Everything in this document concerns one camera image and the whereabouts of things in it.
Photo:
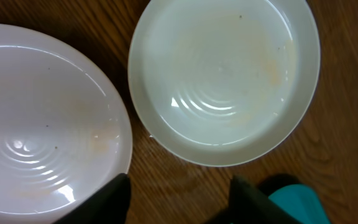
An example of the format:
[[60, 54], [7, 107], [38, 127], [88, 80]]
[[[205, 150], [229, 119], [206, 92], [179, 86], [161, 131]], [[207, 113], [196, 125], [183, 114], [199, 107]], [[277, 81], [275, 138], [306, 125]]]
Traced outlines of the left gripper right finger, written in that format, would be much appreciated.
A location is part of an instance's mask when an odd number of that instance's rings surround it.
[[299, 182], [293, 175], [277, 174], [254, 186], [245, 178], [235, 175], [230, 181], [227, 207], [206, 223], [298, 223], [298, 220], [271, 201], [269, 196]]

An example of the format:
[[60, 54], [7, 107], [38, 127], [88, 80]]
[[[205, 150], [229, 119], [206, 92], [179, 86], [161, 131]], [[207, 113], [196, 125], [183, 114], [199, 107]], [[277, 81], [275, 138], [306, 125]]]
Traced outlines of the white plate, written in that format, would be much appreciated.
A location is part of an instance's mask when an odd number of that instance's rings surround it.
[[305, 0], [151, 0], [127, 68], [135, 110], [161, 146], [227, 167], [291, 134], [313, 99], [320, 62]]
[[120, 94], [89, 58], [0, 24], [0, 223], [54, 223], [132, 157]]

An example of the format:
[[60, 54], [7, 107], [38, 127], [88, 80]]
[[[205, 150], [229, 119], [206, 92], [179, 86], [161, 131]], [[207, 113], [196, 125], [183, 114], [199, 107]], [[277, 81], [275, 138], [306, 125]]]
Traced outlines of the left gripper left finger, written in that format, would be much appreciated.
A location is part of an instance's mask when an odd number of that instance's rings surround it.
[[130, 178], [121, 173], [54, 224], [123, 224], [130, 202]]

